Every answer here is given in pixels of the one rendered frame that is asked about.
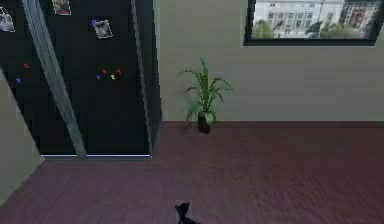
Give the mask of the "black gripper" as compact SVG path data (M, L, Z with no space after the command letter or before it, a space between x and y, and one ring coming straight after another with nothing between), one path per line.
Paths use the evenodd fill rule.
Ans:
M181 204L175 205L175 210L179 216L179 221L177 224L201 224L200 222L187 216L189 205L189 202L183 202Z

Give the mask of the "green house plant black pot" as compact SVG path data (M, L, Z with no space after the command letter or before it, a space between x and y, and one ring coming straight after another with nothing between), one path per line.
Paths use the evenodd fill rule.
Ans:
M209 134L212 124L217 120L213 102L219 98L223 102L222 91L232 91L233 87L222 77L210 79L208 65L203 57L200 58L202 70L182 70L181 74L190 73L197 79L197 86L191 86L185 90L188 93L192 90L197 98L191 103L187 110L185 120L190 122L194 114L197 115L197 128L200 133Z

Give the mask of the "black fridge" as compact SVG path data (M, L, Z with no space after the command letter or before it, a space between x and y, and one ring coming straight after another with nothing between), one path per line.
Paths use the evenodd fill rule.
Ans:
M152 154L161 121L154 0L69 0L56 15L39 0L87 158ZM0 70L39 153L75 158L66 124L37 55L22 0L0 0L15 31L0 31ZM92 21L108 20L99 39Z

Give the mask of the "grey photo on fridge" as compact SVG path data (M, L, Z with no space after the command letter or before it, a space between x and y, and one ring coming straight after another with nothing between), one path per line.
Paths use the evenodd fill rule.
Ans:
M99 39L111 38L113 36L108 20L103 20L103 21L93 20L92 25Z

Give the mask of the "black framed window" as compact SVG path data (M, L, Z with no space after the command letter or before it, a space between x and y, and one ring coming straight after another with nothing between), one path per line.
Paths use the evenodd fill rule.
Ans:
M246 46L373 46L384 0L248 0Z

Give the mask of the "pale photo on fridge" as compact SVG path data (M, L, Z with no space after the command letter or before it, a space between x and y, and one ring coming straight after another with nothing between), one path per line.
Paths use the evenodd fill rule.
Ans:
M71 14L69 0L52 0L52 5L56 15Z

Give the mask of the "white photo on fridge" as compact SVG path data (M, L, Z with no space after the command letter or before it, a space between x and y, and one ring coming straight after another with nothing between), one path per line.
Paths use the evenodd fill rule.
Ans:
M15 27L12 16L6 8L0 6L0 31L14 32Z

